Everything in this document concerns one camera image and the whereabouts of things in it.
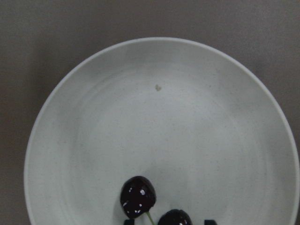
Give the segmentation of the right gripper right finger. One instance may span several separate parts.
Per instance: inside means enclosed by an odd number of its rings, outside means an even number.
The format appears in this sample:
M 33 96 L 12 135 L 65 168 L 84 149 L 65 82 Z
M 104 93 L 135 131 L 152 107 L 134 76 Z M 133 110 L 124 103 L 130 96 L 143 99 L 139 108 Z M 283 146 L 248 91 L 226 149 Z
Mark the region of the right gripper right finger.
M 213 219 L 206 219 L 204 221 L 204 225 L 215 225 L 215 220 L 213 220 Z

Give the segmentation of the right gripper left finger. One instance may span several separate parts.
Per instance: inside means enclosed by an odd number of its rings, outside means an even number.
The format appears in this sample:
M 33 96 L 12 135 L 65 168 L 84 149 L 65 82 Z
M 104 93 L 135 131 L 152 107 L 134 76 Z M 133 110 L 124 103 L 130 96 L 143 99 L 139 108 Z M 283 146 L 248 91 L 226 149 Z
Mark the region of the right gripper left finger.
M 134 225 L 134 219 L 126 219 L 124 220 L 124 225 Z

